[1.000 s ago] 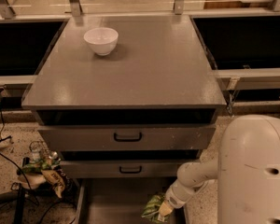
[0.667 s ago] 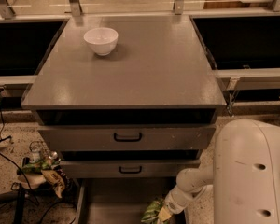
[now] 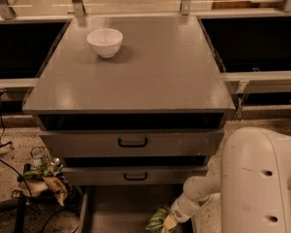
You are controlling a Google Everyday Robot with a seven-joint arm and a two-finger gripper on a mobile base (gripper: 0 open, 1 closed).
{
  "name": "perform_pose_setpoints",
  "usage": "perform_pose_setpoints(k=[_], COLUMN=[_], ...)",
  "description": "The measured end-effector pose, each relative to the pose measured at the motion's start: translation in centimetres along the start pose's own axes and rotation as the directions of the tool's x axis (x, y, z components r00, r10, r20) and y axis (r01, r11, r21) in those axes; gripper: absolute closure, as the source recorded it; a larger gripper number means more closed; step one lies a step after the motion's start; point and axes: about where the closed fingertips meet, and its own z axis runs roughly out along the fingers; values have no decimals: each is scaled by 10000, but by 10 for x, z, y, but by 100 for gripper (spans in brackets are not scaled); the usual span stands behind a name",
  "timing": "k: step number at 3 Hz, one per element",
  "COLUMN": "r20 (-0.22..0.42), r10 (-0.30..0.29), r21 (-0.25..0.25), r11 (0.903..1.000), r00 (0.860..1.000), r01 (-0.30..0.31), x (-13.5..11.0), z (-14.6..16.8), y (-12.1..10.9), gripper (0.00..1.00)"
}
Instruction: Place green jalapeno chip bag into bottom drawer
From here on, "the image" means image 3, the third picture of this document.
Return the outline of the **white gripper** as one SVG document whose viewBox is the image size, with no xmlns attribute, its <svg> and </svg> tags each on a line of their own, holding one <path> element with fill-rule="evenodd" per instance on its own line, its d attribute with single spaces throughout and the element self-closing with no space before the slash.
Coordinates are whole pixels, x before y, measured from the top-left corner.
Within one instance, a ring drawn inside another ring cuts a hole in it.
<svg viewBox="0 0 291 233">
<path fill-rule="evenodd" d="M 178 223 L 185 223 L 200 209 L 198 202 L 190 200 L 184 194 L 171 206 L 170 214 L 167 215 L 163 222 L 162 233 L 172 233 Z"/>
</svg>

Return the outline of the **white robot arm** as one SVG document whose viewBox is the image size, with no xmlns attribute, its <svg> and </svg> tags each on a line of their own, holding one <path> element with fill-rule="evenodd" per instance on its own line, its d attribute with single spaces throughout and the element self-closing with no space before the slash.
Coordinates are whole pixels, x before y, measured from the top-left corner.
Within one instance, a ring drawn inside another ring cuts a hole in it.
<svg viewBox="0 0 291 233">
<path fill-rule="evenodd" d="M 231 134 L 218 175 L 191 177 L 163 222 L 165 232 L 206 207 L 218 193 L 221 233 L 291 233 L 291 137 L 246 127 Z"/>
</svg>

